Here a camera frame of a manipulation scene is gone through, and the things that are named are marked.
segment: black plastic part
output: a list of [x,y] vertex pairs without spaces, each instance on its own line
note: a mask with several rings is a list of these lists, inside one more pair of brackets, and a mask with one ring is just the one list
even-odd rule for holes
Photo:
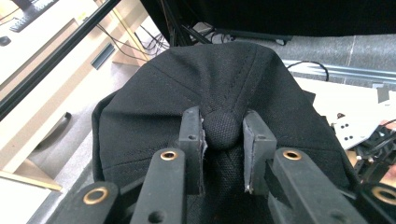
[[0,46],[1,47],[5,47],[9,43],[11,43],[11,39],[8,36],[5,35],[5,36],[0,37]]
[[290,201],[296,223],[367,223],[302,151],[278,149],[273,167]]
[[105,1],[78,29],[0,101],[0,121],[107,15],[120,0]]
[[376,88],[376,92],[378,94],[378,103],[381,104],[389,100],[389,89],[387,87]]
[[269,192],[271,195],[273,195],[278,201],[281,203],[285,204],[287,207],[291,207],[290,202],[288,200],[288,197],[285,195],[285,192],[282,189],[282,186],[279,183],[279,180],[276,178],[273,170],[273,161],[267,161],[265,163],[265,183],[267,184],[267,187],[269,189]]
[[24,28],[26,28],[30,23],[35,21],[39,16],[41,16],[44,12],[46,12],[50,7],[52,7],[58,0],[37,0],[34,1],[33,4],[30,4],[29,0],[25,1],[15,1],[16,2],[28,2],[28,4],[24,4],[21,7],[23,11],[23,17],[18,19],[15,18],[15,23],[9,27],[9,30],[19,33]]
[[[84,196],[93,189],[105,188],[107,196],[99,203],[86,204]],[[96,182],[82,189],[61,211],[53,223],[113,223],[121,215],[119,188],[109,182]]]
[[43,149],[52,145],[58,138],[64,133],[67,125],[70,123],[72,115],[66,112],[61,119],[52,127],[49,133],[44,137],[43,140],[35,147],[35,149]]
[[245,115],[243,128],[245,191],[264,195],[268,191],[264,181],[265,162],[274,158],[276,138],[254,110],[249,110]]
[[[169,161],[162,159],[167,151],[177,156]],[[154,154],[131,223],[186,222],[185,160],[184,152],[175,148]]]
[[146,177],[143,176],[120,190],[123,208],[127,208],[137,202],[140,190],[142,189],[143,183],[145,182],[145,178]]
[[364,174],[364,172],[367,170],[367,168],[371,165],[370,162],[367,160],[360,160],[355,163],[355,166],[353,169],[355,170],[356,174],[358,174],[361,178],[361,174]]
[[293,224],[295,216],[293,211],[280,202],[271,193],[268,197],[268,207],[271,211],[272,219],[276,224]]
[[262,34],[262,33],[253,33],[253,32],[236,31],[236,30],[225,30],[225,29],[217,29],[216,32],[219,34],[232,35],[232,36],[270,39],[270,40],[283,40],[284,41],[283,45],[286,45],[286,43],[288,41],[291,41],[293,39],[292,35],[269,35],[269,34]]
[[92,66],[98,70],[100,68],[100,66],[102,66],[102,64],[106,61],[106,59],[108,59],[108,57],[110,57],[111,53],[114,52],[114,46],[110,43],[108,43],[103,49],[102,51],[98,54],[98,56],[96,56],[95,59],[93,59],[93,61],[91,62]]
[[169,33],[173,34],[173,38],[174,40],[171,40],[171,43],[175,43],[181,47],[184,46],[191,46],[192,45],[192,41],[190,39],[190,36],[184,32],[183,28],[181,25],[183,25],[182,19],[181,19],[181,15],[179,13],[179,9],[177,7],[177,4],[174,0],[160,0],[161,1],[161,5],[163,7],[164,10],[164,14],[165,14],[165,19],[168,22],[168,30]]
[[363,183],[377,183],[389,170],[389,164],[384,161],[375,161],[370,164],[361,177]]
[[178,142],[180,149],[186,154],[187,194],[200,194],[203,192],[204,182],[202,170],[205,137],[198,106],[184,111]]
[[[378,199],[375,189],[379,189],[379,197],[389,200],[389,203]],[[396,189],[380,183],[363,184],[355,207],[369,223],[396,223]]]

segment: metal bracket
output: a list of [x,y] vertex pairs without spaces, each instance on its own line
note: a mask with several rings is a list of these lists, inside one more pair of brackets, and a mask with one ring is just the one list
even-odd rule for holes
[[110,223],[121,217],[120,191],[113,183],[96,182],[67,203],[53,223]]
[[276,138],[260,115],[250,110],[243,121],[245,149],[245,191],[264,195],[265,161],[274,157]]
[[296,223],[367,223],[302,151],[278,149],[273,168],[289,199]]
[[354,204],[369,223],[395,223],[396,189],[391,186],[363,184]]
[[276,224],[293,224],[296,223],[293,210],[280,202],[274,195],[268,195],[268,207],[270,208],[272,218]]
[[132,224],[185,223],[185,154],[180,149],[157,151],[140,191]]

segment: gray floor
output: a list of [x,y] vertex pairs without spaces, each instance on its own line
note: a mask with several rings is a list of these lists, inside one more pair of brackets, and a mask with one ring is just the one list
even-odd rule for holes
[[92,111],[101,99],[121,88],[137,69],[111,62],[101,67],[98,76],[76,90],[76,104],[68,108],[72,114],[68,123],[64,120],[64,124],[29,156],[63,187],[61,192],[51,192],[29,223],[51,223],[51,217],[59,213],[64,203],[93,183]]
[[[221,36],[214,37],[220,43]],[[285,60],[311,60],[320,63],[353,66],[360,68],[396,71],[396,35],[371,35],[347,37],[304,37],[295,36],[286,46],[280,46],[275,41],[237,38],[235,41],[248,41],[273,49]],[[82,187],[90,184],[92,180],[92,165],[90,157],[92,136],[90,131],[91,113],[97,102],[112,91],[121,87],[135,72],[137,68],[131,65],[112,64],[110,71],[103,73],[103,79],[108,86],[105,93],[98,92],[97,96],[87,99],[76,108],[71,108],[73,117],[64,130],[55,134],[54,139],[41,144],[30,156],[30,159],[47,171],[53,178],[66,183],[65,192],[53,191],[41,208],[30,220],[30,223],[46,223],[52,214],[57,214],[56,208],[69,195],[75,194]],[[293,74],[296,77],[323,79],[321,76]],[[373,81],[360,80],[348,77],[332,77],[332,82],[347,85],[365,86],[372,88]],[[385,83],[392,90],[396,86]]]

